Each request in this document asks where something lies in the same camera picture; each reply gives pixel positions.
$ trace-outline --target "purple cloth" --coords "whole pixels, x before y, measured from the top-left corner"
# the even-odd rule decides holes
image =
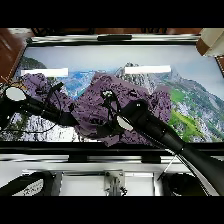
[[[44,102],[47,93],[51,86],[47,82],[47,79],[43,74],[26,74],[23,77],[24,85],[27,87],[30,94]],[[44,93],[38,95],[36,90],[42,90]],[[55,92],[59,98],[61,108],[65,112],[69,112],[69,106],[74,105],[72,115],[79,122],[74,128],[78,135],[89,138],[90,134],[96,134],[96,128],[98,124],[91,122],[93,119],[103,121],[103,124],[108,121],[108,109],[102,107],[101,104],[104,100],[101,97],[101,91],[112,90],[121,105],[121,108],[125,107],[130,101],[137,99],[144,99],[148,102],[149,110],[163,122],[168,122],[170,119],[171,102],[169,88],[166,86],[159,86],[149,95],[146,88],[133,85],[129,82],[121,80],[115,76],[95,73],[91,84],[86,91],[79,96],[77,100],[73,100],[62,92]],[[51,103],[60,109],[59,102],[55,94],[50,99]],[[98,139],[104,142],[107,146],[111,146],[118,142],[127,144],[150,144],[144,137],[139,135],[135,131],[125,131],[122,138],[119,136],[106,137]]]

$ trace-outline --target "metal frame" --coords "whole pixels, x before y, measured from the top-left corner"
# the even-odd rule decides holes
[[[99,41],[98,37],[108,37],[108,40]],[[21,51],[13,66],[10,75],[16,71],[20,59],[27,47],[47,46],[82,46],[82,45],[196,45],[200,36],[195,35],[160,35],[160,34],[136,34],[136,35],[69,35],[33,37],[27,39],[27,45]],[[196,149],[212,156],[224,155],[224,143],[189,143]],[[49,143],[49,142],[1,142],[2,154],[32,154],[32,155],[170,155],[164,149],[158,149],[146,145],[116,144],[107,148],[103,143]]]

